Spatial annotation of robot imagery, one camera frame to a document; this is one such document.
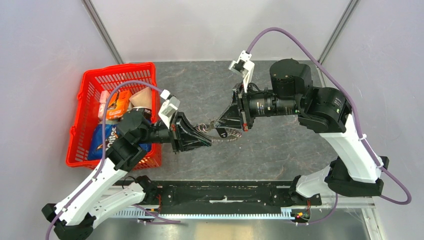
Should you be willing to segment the small black key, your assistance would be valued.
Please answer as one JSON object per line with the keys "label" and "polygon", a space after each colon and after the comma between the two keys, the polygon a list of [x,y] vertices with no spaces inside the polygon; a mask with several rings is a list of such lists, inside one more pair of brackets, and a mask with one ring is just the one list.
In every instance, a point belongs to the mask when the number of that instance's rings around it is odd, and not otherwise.
{"label": "small black key", "polygon": [[225,139],[228,137],[228,132],[225,128],[216,128],[216,131],[220,138]]}

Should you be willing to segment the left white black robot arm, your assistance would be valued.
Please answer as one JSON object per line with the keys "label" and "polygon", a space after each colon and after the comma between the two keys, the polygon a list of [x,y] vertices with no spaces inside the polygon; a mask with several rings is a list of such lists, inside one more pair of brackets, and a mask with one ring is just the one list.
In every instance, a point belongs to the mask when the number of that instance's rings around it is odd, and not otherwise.
{"label": "left white black robot arm", "polygon": [[124,208],[157,198],[157,187],[146,176],[137,177],[128,187],[101,199],[120,178],[129,173],[146,155],[141,144],[170,143],[175,152],[210,147],[212,140],[197,131],[183,112],[175,112],[167,126],[162,120],[151,123],[144,109],[137,107],[124,114],[117,125],[118,138],[105,152],[105,158],[65,199],[42,208],[50,222],[49,230],[60,240],[85,240],[104,220]]}

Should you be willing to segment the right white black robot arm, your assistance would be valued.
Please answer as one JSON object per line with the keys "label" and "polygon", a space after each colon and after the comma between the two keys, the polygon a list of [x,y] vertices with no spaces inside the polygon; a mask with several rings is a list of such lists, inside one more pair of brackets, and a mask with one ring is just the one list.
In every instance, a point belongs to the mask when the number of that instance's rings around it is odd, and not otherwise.
{"label": "right white black robot arm", "polygon": [[334,192],[345,197],[381,196],[384,182],[380,165],[388,158],[372,158],[361,143],[352,106],[332,87],[313,85],[311,68],[294,59],[282,59],[269,69],[271,88],[239,83],[232,102],[218,118],[219,128],[248,131],[259,117],[297,116],[298,123],[319,134],[337,153],[324,169],[294,178],[289,200],[300,205],[316,194]]}

